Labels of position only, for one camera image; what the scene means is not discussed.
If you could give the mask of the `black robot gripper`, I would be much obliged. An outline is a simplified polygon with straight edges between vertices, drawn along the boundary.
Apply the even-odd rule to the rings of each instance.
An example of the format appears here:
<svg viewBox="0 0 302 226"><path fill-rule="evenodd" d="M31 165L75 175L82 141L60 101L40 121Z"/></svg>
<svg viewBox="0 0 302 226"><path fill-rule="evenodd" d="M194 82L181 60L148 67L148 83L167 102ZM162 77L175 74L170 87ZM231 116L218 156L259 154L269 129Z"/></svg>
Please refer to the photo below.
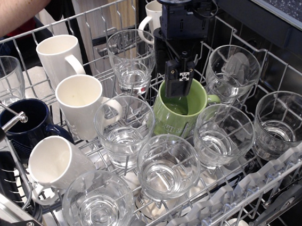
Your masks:
<svg viewBox="0 0 302 226"><path fill-rule="evenodd" d="M160 27L154 31L156 68L165 74L168 98L187 96L194 76L196 45L205 40L213 0L157 0Z"/></svg>

